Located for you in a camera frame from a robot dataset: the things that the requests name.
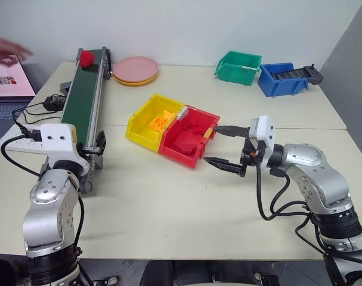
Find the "blurred bare person hand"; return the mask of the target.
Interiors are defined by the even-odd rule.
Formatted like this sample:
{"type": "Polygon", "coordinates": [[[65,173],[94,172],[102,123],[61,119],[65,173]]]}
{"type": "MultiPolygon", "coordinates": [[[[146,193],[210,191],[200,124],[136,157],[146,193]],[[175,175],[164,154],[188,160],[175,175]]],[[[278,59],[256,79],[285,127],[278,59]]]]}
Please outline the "blurred bare person hand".
{"type": "Polygon", "coordinates": [[[25,47],[0,38],[0,64],[12,66],[16,64],[18,60],[23,61],[31,55],[33,55],[33,53],[25,47]]]}

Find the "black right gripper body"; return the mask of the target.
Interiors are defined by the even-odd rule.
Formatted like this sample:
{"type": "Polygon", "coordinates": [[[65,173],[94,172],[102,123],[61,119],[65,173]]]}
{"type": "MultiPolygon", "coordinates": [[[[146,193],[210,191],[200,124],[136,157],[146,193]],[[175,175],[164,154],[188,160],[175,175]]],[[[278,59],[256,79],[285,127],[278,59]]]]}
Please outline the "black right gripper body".
{"type": "Polygon", "coordinates": [[[257,167],[263,162],[265,155],[266,144],[264,141],[259,141],[258,146],[254,147],[250,139],[245,139],[242,153],[240,156],[241,169],[239,175],[245,177],[248,166],[257,167]]]}

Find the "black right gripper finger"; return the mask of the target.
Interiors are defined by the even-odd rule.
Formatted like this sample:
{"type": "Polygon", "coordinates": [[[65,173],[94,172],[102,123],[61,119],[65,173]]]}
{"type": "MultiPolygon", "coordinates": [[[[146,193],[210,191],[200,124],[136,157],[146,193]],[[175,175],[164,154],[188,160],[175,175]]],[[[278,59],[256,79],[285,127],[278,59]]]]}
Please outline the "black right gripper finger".
{"type": "Polygon", "coordinates": [[[219,170],[235,173],[239,176],[244,176],[244,168],[240,164],[234,164],[229,162],[226,159],[218,158],[218,157],[204,157],[205,162],[216,167],[219,170]]]}
{"type": "Polygon", "coordinates": [[[249,128],[239,126],[217,126],[214,128],[214,131],[221,135],[230,137],[239,136],[242,138],[248,138],[249,136],[249,128]]]}

